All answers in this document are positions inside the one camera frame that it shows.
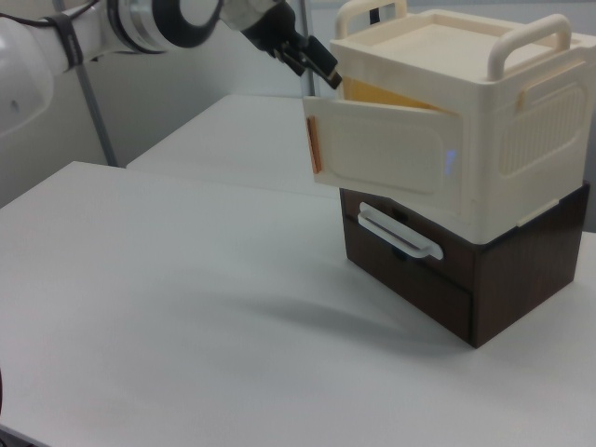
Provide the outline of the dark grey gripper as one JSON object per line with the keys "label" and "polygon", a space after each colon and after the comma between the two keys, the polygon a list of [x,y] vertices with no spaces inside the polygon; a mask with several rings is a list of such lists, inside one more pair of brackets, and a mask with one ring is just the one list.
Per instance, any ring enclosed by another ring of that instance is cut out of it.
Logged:
{"label": "dark grey gripper", "polygon": [[341,85],[338,60],[315,36],[301,38],[295,29],[295,13],[286,1],[225,0],[221,20],[297,76],[308,69],[331,89]]}

